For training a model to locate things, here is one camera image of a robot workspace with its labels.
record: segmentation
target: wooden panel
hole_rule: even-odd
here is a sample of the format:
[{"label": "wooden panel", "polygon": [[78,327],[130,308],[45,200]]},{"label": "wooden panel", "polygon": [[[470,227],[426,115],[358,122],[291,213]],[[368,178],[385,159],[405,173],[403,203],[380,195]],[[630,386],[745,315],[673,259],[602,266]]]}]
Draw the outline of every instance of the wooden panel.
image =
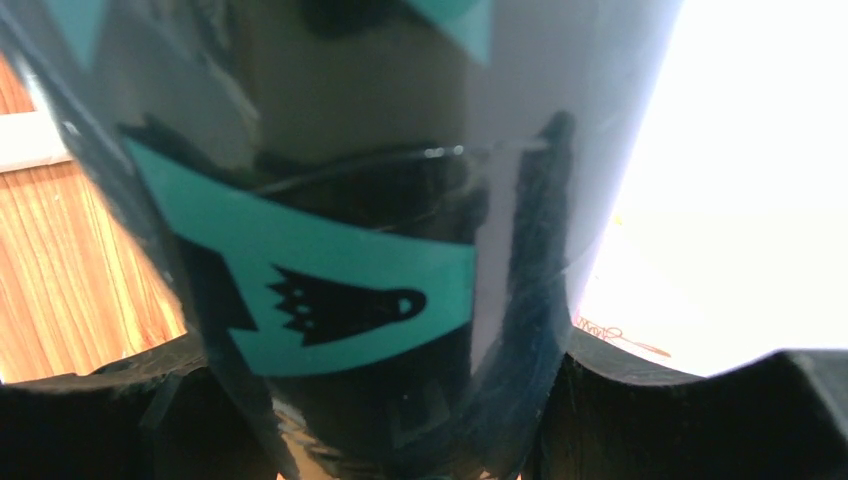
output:
[{"label": "wooden panel", "polygon": [[0,114],[33,111],[32,100],[0,55]]},{"label": "wooden panel", "polygon": [[76,163],[0,177],[0,372],[91,370],[183,332],[177,302]]}]

